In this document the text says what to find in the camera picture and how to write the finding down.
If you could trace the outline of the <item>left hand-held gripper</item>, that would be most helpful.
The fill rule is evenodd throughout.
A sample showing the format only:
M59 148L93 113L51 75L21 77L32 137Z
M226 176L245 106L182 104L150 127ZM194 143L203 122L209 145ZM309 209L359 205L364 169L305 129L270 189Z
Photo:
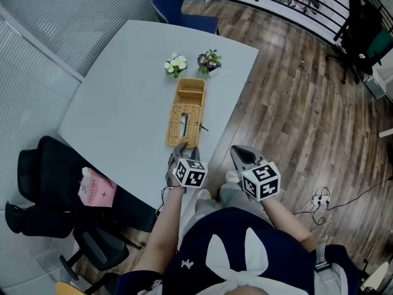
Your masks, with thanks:
M184 154L187 142L178 144L168 161L165 175L168 187L184 187L200 189L208 173L208 167L200 160L198 147L194 147L191 155Z

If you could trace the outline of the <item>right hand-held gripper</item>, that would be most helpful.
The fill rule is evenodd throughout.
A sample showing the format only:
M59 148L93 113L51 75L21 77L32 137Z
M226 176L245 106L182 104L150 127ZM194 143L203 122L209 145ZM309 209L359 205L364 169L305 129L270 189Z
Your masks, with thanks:
M260 202L279 193L281 175L274 162L268 162L260 151L250 146L232 145L230 155L238 184L247 195Z

